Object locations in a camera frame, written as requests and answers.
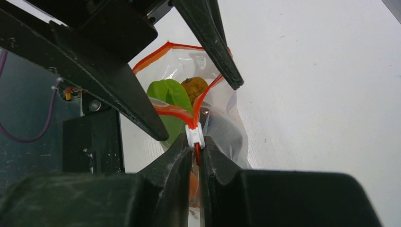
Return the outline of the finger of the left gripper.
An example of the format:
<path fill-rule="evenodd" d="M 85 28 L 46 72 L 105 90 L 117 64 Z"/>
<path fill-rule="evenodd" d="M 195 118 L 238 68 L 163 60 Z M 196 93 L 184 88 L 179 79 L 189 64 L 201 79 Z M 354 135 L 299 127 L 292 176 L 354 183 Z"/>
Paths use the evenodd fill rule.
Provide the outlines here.
<path fill-rule="evenodd" d="M 173 6 L 182 16 L 218 71 L 233 90 L 244 80 L 229 51 L 219 5 L 216 0 L 174 0 Z"/>
<path fill-rule="evenodd" d="M 168 133 L 129 61 L 157 38 L 149 20 L 159 0 L 30 0 L 45 22 L 0 3 L 2 48 L 107 103 L 158 141 Z"/>

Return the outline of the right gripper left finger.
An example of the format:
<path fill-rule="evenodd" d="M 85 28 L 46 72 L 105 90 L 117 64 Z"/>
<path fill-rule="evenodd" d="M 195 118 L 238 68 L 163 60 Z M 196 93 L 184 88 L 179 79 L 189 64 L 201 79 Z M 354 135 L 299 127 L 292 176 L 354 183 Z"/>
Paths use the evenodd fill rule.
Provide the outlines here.
<path fill-rule="evenodd" d="M 191 151 L 185 134 L 135 174 L 30 176 L 0 200 L 3 227 L 185 227 Z"/>

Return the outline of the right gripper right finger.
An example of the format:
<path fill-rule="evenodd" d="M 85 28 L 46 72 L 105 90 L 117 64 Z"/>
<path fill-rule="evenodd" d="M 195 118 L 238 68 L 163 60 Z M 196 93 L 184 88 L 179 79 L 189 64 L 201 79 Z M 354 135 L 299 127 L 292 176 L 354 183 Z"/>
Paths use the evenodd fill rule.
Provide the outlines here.
<path fill-rule="evenodd" d="M 203 227 L 379 227 L 359 182 L 342 173 L 242 169 L 205 138 Z"/>

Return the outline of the green toy starfruit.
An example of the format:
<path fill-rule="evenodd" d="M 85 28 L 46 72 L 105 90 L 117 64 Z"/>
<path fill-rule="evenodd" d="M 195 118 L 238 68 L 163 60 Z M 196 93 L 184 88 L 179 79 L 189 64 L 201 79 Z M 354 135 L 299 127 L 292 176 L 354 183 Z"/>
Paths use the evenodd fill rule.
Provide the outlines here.
<path fill-rule="evenodd" d="M 192 104 L 184 87 L 173 79 L 151 82 L 147 95 L 169 134 L 169 138 L 161 142 L 167 150 L 185 132 L 185 126 L 192 124 Z"/>

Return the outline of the clear zip top bag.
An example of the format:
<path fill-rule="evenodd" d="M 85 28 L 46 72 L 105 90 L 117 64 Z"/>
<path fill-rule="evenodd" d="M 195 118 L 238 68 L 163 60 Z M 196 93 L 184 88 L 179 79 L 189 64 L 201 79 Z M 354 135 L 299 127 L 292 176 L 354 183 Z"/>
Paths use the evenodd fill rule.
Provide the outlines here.
<path fill-rule="evenodd" d="M 201 77 L 208 83 L 207 89 L 192 105 L 193 121 L 185 126 L 185 130 L 198 128 L 203 134 L 200 122 L 202 107 L 213 107 L 244 128 L 237 108 L 237 93 L 223 78 L 203 47 L 167 42 L 140 60 L 132 70 L 146 92 L 151 82 L 162 79 L 173 79 L 181 84 L 187 78 Z M 242 168 L 250 168 L 248 154 L 235 163 Z"/>

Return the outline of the toy hot dog bun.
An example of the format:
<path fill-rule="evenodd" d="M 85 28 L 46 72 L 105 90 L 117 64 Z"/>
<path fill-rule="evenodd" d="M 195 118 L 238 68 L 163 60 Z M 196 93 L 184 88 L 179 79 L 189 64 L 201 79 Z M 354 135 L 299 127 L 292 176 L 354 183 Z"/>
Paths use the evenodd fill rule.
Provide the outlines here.
<path fill-rule="evenodd" d="M 190 172 L 190 186 L 189 186 L 189 206 L 193 208 L 199 207 L 198 198 L 199 180 L 193 172 Z"/>

